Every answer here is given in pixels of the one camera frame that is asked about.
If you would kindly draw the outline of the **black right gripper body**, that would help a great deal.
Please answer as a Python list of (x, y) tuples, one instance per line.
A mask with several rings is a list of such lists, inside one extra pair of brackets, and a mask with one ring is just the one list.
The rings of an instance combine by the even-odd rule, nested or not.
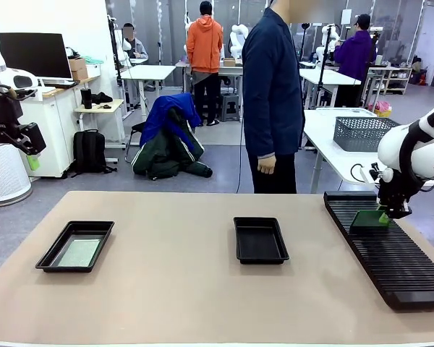
[(378, 204), (387, 210), (395, 205), (408, 203), (424, 185), (419, 178), (412, 178), (400, 172), (383, 172), (379, 175)]

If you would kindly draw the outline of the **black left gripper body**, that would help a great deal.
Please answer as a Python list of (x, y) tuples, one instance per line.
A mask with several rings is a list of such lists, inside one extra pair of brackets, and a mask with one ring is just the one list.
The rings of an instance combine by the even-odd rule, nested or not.
[(23, 136), (18, 118), (22, 115), (20, 102), (0, 96), (0, 144), (21, 145)]

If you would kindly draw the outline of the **person's right hand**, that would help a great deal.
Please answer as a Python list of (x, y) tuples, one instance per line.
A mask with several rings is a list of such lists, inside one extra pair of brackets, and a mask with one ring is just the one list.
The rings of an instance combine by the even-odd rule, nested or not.
[(276, 166), (276, 156), (258, 158), (258, 171), (262, 174), (273, 174)]

